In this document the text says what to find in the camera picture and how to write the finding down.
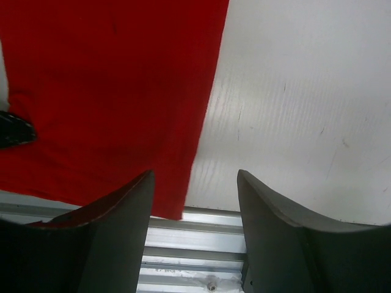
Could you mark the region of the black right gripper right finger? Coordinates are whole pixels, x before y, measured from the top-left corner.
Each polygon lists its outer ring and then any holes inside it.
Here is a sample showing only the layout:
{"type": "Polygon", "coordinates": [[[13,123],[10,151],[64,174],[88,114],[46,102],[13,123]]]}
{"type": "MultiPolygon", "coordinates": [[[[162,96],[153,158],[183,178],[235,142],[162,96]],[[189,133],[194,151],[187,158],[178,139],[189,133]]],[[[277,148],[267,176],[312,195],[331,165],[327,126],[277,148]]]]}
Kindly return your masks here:
{"type": "Polygon", "coordinates": [[[247,171],[238,199],[253,292],[389,292],[390,226],[335,220],[247,171]]]}

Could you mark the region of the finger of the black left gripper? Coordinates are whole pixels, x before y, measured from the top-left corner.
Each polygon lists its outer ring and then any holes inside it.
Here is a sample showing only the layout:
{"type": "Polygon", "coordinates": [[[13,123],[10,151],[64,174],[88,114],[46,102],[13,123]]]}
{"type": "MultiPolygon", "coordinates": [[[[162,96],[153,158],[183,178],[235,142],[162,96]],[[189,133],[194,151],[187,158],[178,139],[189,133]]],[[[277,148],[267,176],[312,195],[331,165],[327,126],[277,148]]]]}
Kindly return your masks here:
{"type": "Polygon", "coordinates": [[[34,142],[37,139],[32,124],[7,111],[1,111],[1,149],[34,142]]]}

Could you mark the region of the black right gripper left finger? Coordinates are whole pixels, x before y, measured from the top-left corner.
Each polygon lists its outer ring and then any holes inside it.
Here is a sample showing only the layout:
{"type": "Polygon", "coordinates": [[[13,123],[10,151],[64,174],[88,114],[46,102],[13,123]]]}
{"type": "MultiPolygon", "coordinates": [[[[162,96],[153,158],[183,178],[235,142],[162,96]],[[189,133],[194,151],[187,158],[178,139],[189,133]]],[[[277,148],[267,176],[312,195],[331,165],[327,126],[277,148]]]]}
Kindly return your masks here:
{"type": "Polygon", "coordinates": [[[154,186],[147,171],[49,222],[1,220],[1,291],[135,292],[154,186]]]}

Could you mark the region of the red t shirt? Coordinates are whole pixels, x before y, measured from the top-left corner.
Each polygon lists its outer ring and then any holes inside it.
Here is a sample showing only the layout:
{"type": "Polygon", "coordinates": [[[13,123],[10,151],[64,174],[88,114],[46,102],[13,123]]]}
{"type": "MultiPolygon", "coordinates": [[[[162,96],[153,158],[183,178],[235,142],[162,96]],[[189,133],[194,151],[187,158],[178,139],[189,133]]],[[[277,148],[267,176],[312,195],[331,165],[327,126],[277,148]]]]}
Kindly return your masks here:
{"type": "Polygon", "coordinates": [[[1,189],[77,206],[155,174],[181,219],[227,1],[2,1],[11,113],[37,140],[1,151],[1,189]]]}

